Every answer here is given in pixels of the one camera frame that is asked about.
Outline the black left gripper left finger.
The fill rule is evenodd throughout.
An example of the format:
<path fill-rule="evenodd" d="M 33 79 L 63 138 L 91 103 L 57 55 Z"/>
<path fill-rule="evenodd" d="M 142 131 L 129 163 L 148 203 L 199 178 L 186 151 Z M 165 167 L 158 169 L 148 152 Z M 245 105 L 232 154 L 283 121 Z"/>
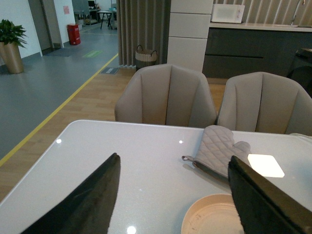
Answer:
<path fill-rule="evenodd" d="M 25 234 L 106 234 L 117 199 L 121 162 L 113 153 Z"/>

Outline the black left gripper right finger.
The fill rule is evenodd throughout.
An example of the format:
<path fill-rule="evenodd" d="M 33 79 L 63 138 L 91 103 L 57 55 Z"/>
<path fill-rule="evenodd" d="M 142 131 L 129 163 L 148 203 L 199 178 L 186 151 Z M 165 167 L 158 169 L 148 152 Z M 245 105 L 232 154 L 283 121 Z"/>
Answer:
<path fill-rule="evenodd" d="M 247 234 L 310 234 L 312 213 L 232 156 L 228 178 L 233 201 Z"/>

